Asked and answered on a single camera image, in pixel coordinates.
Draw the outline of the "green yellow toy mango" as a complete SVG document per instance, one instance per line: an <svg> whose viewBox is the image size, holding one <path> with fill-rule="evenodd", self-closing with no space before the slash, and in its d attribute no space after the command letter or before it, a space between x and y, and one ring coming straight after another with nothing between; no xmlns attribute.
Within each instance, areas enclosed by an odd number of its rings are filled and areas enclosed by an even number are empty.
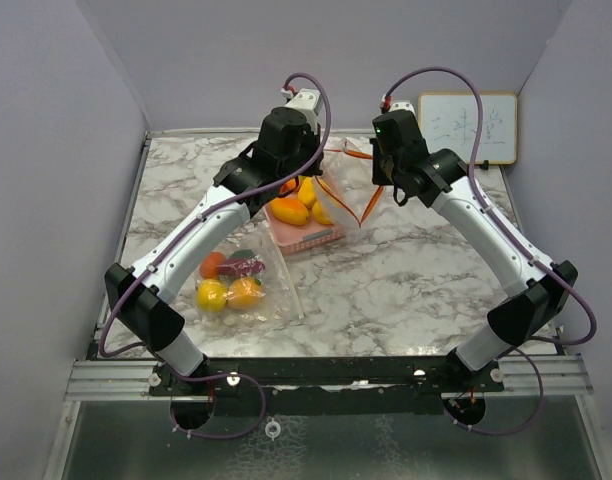
<svg viewBox="0 0 612 480"><path fill-rule="evenodd" d="M279 191L279 197L284 198L292 194L297 194L301 187L300 177L294 177L284 183Z"/></svg>

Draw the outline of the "yellow orange toy pepper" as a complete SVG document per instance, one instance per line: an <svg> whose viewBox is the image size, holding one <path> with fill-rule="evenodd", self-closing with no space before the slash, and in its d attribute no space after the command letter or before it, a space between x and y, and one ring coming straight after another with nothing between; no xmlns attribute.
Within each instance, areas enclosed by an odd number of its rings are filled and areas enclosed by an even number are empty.
<svg viewBox="0 0 612 480"><path fill-rule="evenodd" d="M313 186L311 177L303 176L300 178L300 188L297 193L297 199L310 210L317 202L317 195Z"/></svg>

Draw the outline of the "orange yellow toy mango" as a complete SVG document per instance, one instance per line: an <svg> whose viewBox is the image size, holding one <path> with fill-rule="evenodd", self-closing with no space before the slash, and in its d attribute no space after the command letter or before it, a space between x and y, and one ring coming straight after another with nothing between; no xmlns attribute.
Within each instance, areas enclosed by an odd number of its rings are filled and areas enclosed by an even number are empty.
<svg viewBox="0 0 612 480"><path fill-rule="evenodd" d="M273 216L286 224L304 226L310 220L308 208L297 198L276 198L270 202Z"/></svg>

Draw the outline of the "yellow toy fruit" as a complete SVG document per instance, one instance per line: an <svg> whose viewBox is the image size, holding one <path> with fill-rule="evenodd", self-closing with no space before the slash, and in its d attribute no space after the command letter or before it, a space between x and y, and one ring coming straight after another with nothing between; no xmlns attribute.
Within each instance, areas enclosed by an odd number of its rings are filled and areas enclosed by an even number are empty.
<svg viewBox="0 0 612 480"><path fill-rule="evenodd" d="M319 201L316 201L311 209L314 220L320 225L333 225L334 222L329 218L325 209Z"/></svg>

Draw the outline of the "pink plastic basket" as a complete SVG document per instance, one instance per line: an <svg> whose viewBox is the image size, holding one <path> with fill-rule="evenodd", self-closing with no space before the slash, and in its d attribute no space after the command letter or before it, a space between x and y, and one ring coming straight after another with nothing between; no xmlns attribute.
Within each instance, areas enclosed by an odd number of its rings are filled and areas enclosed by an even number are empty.
<svg viewBox="0 0 612 480"><path fill-rule="evenodd" d="M297 194L287 197L297 198ZM344 237L340 226L318 224L312 216L311 209L309 210L310 220L306 225L293 226L277 220L270 210L270 203L263 208L272 236L282 254L300 253Z"/></svg>

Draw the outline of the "green toy lime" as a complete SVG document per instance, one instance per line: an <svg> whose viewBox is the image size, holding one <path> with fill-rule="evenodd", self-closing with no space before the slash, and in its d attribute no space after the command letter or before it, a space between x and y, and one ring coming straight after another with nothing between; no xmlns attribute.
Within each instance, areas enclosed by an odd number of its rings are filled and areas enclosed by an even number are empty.
<svg viewBox="0 0 612 480"><path fill-rule="evenodd" d="M230 255L230 259L238 260L238 259L248 259L253 258L255 256L255 252L251 249L242 249L233 252Z"/></svg>

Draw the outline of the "purple toy sweet potato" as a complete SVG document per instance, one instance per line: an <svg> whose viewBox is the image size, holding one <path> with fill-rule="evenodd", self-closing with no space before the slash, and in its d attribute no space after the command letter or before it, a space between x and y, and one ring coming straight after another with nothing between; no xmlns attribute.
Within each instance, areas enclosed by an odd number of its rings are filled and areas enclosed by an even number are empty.
<svg viewBox="0 0 612 480"><path fill-rule="evenodd" d="M229 258L217 266L219 276L229 278L249 277L263 273L265 264L254 257L251 258Z"/></svg>

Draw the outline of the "clear zip top bag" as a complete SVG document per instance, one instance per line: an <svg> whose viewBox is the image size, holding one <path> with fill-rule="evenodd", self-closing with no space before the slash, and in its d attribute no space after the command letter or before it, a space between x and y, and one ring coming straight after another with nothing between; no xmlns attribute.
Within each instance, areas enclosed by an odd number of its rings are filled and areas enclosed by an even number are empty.
<svg viewBox="0 0 612 480"><path fill-rule="evenodd" d="M229 235L194 273L200 318L225 326L301 318L303 307L270 229L260 224Z"/></svg>

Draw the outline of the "yellow toy lemon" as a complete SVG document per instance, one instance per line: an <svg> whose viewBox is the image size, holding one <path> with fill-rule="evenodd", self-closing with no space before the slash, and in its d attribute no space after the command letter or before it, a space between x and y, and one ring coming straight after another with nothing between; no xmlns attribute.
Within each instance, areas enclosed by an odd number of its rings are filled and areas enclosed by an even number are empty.
<svg viewBox="0 0 612 480"><path fill-rule="evenodd" d="M228 293L228 287L221 281L217 279L204 279L197 288L196 305L205 312L220 312L227 305Z"/></svg>

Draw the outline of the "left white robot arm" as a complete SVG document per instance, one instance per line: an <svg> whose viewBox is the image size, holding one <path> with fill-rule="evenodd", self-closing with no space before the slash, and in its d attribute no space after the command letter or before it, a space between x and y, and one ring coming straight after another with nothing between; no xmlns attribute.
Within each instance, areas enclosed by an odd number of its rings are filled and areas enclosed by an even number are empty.
<svg viewBox="0 0 612 480"><path fill-rule="evenodd" d="M159 245L130 267L114 263L105 273L110 320L119 320L172 368L172 382L185 394L206 385L206 356L170 304L207 255L276 198L284 183L318 173L328 138L320 113L318 104L297 100L273 108L256 141L220 167L199 204Z"/></svg>

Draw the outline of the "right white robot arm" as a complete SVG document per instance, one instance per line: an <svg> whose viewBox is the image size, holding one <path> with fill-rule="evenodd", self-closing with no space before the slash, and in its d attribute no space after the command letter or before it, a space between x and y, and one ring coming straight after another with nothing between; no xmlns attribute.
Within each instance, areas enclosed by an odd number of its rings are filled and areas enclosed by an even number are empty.
<svg viewBox="0 0 612 480"><path fill-rule="evenodd" d="M455 152L429 152L412 111L379 115L372 125L374 183L393 187L405 199L419 199L448 221L486 262L507 296L447 356L447 383L467 391L491 361L522 346L563 309L568 294L562 285L573 284L578 272L568 261L541 271L536 265L545 257L540 250L525 238L513 245L507 236L520 237L520 232L495 204L481 205L468 166Z"/></svg>

